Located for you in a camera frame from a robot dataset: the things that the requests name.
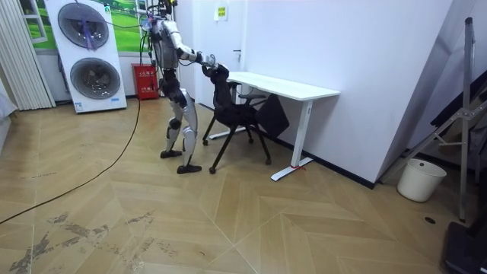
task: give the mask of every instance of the desk leg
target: desk leg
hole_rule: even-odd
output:
[[[239,128],[238,128],[238,129],[235,131],[235,133],[237,133],[237,132],[242,132],[242,131],[244,131],[244,130],[245,130],[245,128],[244,128],[244,127],[239,127]],[[218,138],[228,136],[228,134],[230,134],[230,130],[227,130],[227,131],[224,131],[224,132],[220,132],[220,133],[215,133],[215,134],[213,134],[213,135],[208,136],[208,138],[210,138],[211,140],[216,140],[216,139],[218,139]]]
[[[274,181],[280,180],[284,176],[297,170],[299,167],[312,161],[311,158],[304,158],[301,160],[301,152],[303,151],[304,138],[306,137],[307,124],[310,121],[311,108],[313,101],[303,102],[303,108],[301,109],[301,117],[299,119],[298,134],[296,135],[296,142],[294,144],[294,151],[292,153],[291,165],[278,173],[271,176]]]

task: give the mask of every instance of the wooden floor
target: wooden floor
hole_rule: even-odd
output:
[[[137,105],[19,113],[0,157],[0,220],[110,166],[129,140]],[[212,113],[198,112],[202,136]],[[166,100],[142,102],[133,140],[113,167],[0,225],[0,273],[441,272],[444,232],[457,220],[448,182],[422,204],[394,186],[370,190],[316,163],[275,183],[270,176],[288,165],[291,151],[268,140],[273,163],[266,166],[260,143],[250,145],[245,134],[232,140],[216,175],[208,167],[223,140],[199,142],[193,163],[203,171],[178,176],[180,158],[159,158],[170,114]]]

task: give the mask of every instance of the desk top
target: desk top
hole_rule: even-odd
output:
[[[230,72],[228,80],[241,84],[248,84],[261,91],[267,91],[272,94],[300,101],[315,100],[340,94],[340,91],[258,75],[252,72]]]

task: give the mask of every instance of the humanoid robot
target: humanoid robot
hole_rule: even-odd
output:
[[[174,112],[174,117],[169,120],[166,132],[166,149],[161,152],[161,158],[172,158],[183,156],[183,164],[177,168],[178,174],[198,172],[200,166],[191,165],[191,157],[196,146],[196,135],[198,131],[198,116],[191,97],[185,90],[180,88],[180,83],[176,78],[176,68],[180,60],[187,60],[191,63],[202,65],[203,70],[216,71],[226,69],[215,61],[215,56],[204,55],[183,44],[175,21],[166,18],[166,14],[171,14],[173,3],[170,0],[160,0],[157,8],[159,16],[150,18],[150,44],[155,51],[155,59],[159,68],[163,72],[160,80],[160,87],[164,95],[169,99]],[[183,151],[173,150],[174,143],[180,133],[183,118],[188,122],[188,126],[183,128]]]

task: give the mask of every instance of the black office chair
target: black office chair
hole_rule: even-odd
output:
[[[253,144],[252,133],[250,133],[250,127],[253,126],[254,130],[259,136],[260,142],[262,143],[264,152],[266,153],[266,164],[271,164],[271,155],[267,149],[267,145],[264,141],[262,133],[260,132],[259,123],[256,120],[257,110],[254,108],[254,106],[257,104],[263,103],[264,100],[257,104],[250,104],[252,100],[265,99],[266,96],[261,94],[239,95],[239,98],[246,100],[245,104],[234,104],[231,98],[230,89],[236,88],[238,84],[227,83],[229,73],[228,70],[222,65],[220,65],[216,70],[208,70],[203,66],[203,73],[210,77],[212,83],[215,85],[215,95],[213,97],[215,110],[213,112],[213,119],[210,122],[205,135],[203,136],[203,145],[208,145],[208,140],[206,140],[206,138],[208,138],[210,130],[212,129],[216,120],[230,128],[230,134],[228,134],[228,137],[221,147],[215,162],[209,169],[210,174],[216,173],[216,166],[218,165],[221,156],[223,156],[228,143],[230,143],[231,138],[234,136],[238,126],[245,127],[245,130],[249,136],[250,144]]]

